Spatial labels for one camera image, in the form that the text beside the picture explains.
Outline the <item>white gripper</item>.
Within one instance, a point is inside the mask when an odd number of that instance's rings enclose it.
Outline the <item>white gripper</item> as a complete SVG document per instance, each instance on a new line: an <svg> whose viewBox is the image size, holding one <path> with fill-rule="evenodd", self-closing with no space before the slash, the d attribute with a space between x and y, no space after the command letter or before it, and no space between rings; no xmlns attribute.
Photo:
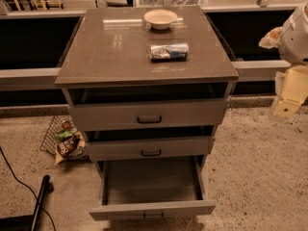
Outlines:
<svg viewBox="0 0 308 231"><path fill-rule="evenodd" d="M280 41L281 27L276 27L261 38L259 46L277 48ZM294 115L308 98L308 67L293 65L285 72L277 72L275 76L275 98L269 109L269 118L284 121Z"/></svg>

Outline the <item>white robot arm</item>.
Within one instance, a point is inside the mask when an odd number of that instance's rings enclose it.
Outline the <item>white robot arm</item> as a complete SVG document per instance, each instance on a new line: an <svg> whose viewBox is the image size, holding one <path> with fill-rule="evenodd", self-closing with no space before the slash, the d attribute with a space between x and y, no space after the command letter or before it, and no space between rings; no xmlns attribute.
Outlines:
<svg viewBox="0 0 308 231"><path fill-rule="evenodd" d="M294 115L308 98L308 3L300 4L281 27L259 41L259 46L277 48L290 66L275 75L276 96L270 117L283 120Z"/></svg>

